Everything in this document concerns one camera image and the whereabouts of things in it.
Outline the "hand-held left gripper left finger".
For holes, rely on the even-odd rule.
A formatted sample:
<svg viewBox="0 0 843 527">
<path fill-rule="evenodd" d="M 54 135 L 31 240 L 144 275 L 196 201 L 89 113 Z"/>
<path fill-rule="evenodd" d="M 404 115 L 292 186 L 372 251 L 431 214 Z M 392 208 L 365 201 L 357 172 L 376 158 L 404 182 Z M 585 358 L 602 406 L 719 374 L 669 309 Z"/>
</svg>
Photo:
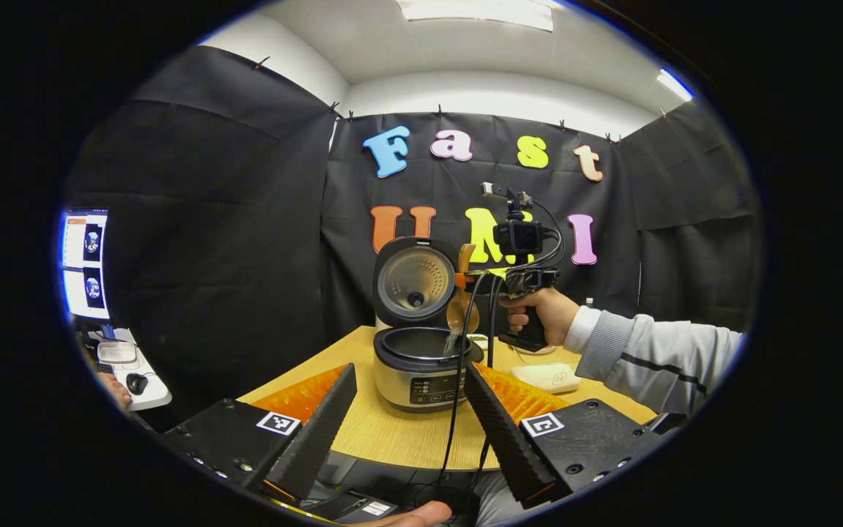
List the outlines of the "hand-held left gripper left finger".
<svg viewBox="0 0 843 527">
<path fill-rule="evenodd" d="M 302 501 L 356 394 L 356 368 L 347 363 L 254 403 L 224 398 L 162 440 L 224 483 L 277 501 Z"/>
</svg>

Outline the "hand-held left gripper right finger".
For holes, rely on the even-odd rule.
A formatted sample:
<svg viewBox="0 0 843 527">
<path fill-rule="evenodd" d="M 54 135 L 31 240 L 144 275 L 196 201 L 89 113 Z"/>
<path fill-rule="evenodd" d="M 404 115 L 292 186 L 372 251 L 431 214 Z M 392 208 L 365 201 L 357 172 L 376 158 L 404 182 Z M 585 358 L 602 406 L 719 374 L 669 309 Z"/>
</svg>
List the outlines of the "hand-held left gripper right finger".
<svg viewBox="0 0 843 527">
<path fill-rule="evenodd" d="M 589 493 L 667 439 L 601 400 L 566 403 L 478 363 L 465 371 L 465 394 L 525 509 Z"/>
</svg>

